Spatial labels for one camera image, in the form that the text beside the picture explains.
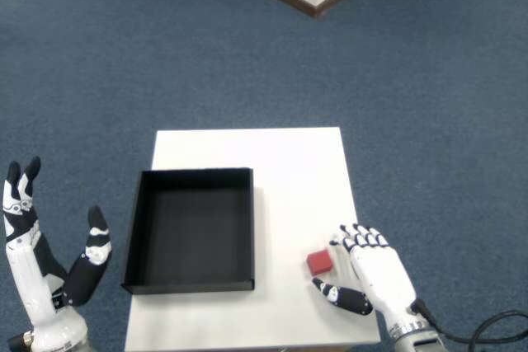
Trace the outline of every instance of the red cube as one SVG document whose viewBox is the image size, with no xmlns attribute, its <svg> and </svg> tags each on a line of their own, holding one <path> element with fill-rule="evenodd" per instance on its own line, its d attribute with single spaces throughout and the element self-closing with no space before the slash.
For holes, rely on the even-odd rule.
<svg viewBox="0 0 528 352">
<path fill-rule="evenodd" d="M 328 272 L 333 267 L 332 259 L 326 249 L 309 254 L 306 262 L 308 263 L 312 276 Z"/>
</svg>

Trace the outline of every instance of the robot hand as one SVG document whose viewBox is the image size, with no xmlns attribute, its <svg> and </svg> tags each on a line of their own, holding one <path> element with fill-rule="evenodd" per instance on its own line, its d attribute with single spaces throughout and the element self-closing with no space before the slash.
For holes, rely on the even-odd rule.
<svg viewBox="0 0 528 352">
<path fill-rule="evenodd" d="M 341 230 L 346 234 L 341 244 L 350 255 L 352 268 L 366 297 L 383 314 L 389 334 L 394 337 L 409 326 L 426 327 L 427 321 L 410 309 L 417 296 L 396 250 L 375 228 L 354 224 L 341 226 Z"/>
<path fill-rule="evenodd" d="M 9 166 L 3 191 L 6 253 L 16 288 L 33 325 L 33 331 L 15 337 L 35 352 L 78 350 L 87 344 L 87 327 L 71 307 L 92 295 L 111 257 L 108 227 L 101 210 L 88 214 L 90 236 L 85 251 L 67 272 L 51 253 L 33 207 L 33 180 L 40 159 L 31 160 L 21 176 L 17 162 Z M 21 345 L 10 348 L 24 350 Z"/>
<path fill-rule="evenodd" d="M 365 304 L 361 304 L 359 292 L 346 289 L 346 295 L 355 299 L 354 306 L 364 305 L 366 314 L 369 305 L 384 316 L 387 331 L 396 342 L 398 351 L 446 351 L 438 334 L 432 330 L 427 320 L 411 310 L 411 304 L 417 299 L 413 284 L 403 268 L 398 253 L 375 228 L 365 228 L 354 224 L 341 226 L 345 233 L 342 241 L 331 241 L 333 246 L 343 245 L 350 255 L 352 268 L 361 282 Z M 332 285 L 324 285 L 314 279 L 313 282 L 327 295 L 329 300 L 338 302 L 342 299 L 341 291 Z"/>
</svg>

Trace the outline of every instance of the robotic hand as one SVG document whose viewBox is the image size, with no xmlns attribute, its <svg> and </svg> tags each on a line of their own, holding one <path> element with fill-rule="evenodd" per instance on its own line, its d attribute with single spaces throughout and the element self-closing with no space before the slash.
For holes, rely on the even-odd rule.
<svg viewBox="0 0 528 352">
<path fill-rule="evenodd" d="M 342 241 L 330 244 L 345 247 L 365 293 L 313 279 L 327 299 L 363 315 L 372 307 L 381 312 L 397 352 L 446 352 L 438 333 L 411 309 L 416 292 L 396 250 L 374 228 L 354 224 L 341 226 L 341 230 L 345 233 Z"/>
<path fill-rule="evenodd" d="M 9 166 L 3 190 L 6 253 L 16 288 L 33 330 L 8 341 L 11 351 L 89 350 L 87 326 L 73 309 L 92 296 L 111 258 L 108 226 L 101 210 L 88 213 L 90 234 L 84 252 L 68 272 L 54 258 L 33 207 L 33 180 L 40 170 L 35 157 L 21 176 Z"/>
</svg>

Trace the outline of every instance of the black box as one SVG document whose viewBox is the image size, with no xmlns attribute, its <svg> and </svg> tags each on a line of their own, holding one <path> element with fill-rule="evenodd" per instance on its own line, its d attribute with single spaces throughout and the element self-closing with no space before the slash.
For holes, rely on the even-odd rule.
<svg viewBox="0 0 528 352">
<path fill-rule="evenodd" d="M 142 172 L 127 251 L 132 294 L 253 290 L 252 169 Z"/>
</svg>

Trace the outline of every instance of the black cable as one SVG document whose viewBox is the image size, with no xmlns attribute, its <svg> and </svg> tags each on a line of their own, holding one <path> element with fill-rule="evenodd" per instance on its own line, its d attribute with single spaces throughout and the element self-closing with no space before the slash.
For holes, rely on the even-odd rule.
<svg viewBox="0 0 528 352">
<path fill-rule="evenodd" d="M 486 321 L 484 321 L 477 330 L 473 333 L 471 338 L 462 338 L 458 336 L 454 336 L 451 333 L 444 331 L 441 327 L 438 326 L 438 323 L 436 322 L 436 319 L 432 316 L 429 309 L 427 309 L 426 304 L 420 299 L 417 298 L 412 304 L 411 309 L 415 313 L 421 313 L 423 317 L 429 321 L 431 326 L 435 327 L 439 333 L 443 334 L 446 338 L 453 340 L 454 342 L 459 342 L 461 344 L 469 344 L 468 345 L 468 352 L 474 352 L 475 346 L 477 344 L 507 344 L 510 342 L 515 342 L 522 340 L 528 336 L 528 329 L 515 334 L 514 336 L 509 337 L 501 337 L 501 338 L 480 338 L 482 333 L 486 331 L 492 324 L 497 323 L 501 319 L 504 319 L 505 317 L 525 317 L 528 319 L 528 312 L 520 311 L 520 310 L 512 310 L 512 311 L 506 311 L 498 313 L 497 315 L 494 315 L 493 317 L 490 317 Z"/>
</svg>

